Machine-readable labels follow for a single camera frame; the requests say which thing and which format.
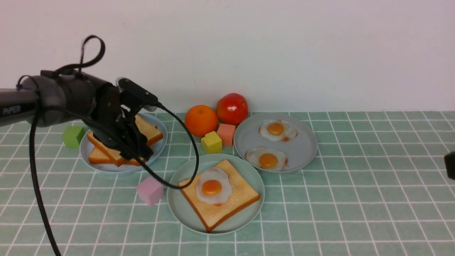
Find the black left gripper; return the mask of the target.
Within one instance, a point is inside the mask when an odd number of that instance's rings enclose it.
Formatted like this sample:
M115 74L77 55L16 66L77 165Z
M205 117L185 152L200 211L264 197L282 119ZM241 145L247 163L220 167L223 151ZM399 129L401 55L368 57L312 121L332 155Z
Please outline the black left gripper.
M133 124L135 118L124 113L120 104L120 91L116 86L105 84L96 91L96 107L91 117L124 143L125 147L120 147L120 153L126 160L135 160L136 157L149 160L153 155L153 150L147 145L148 138L137 133Z

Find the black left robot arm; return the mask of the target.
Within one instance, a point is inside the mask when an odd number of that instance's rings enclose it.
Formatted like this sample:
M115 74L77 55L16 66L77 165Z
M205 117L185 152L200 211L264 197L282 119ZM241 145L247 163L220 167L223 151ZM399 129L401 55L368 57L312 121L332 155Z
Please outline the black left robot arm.
M25 76L15 89L1 89L1 126L36 115L38 127L80 119L106 148L126 159L148 158L146 136L122 105L121 89L89 75Z

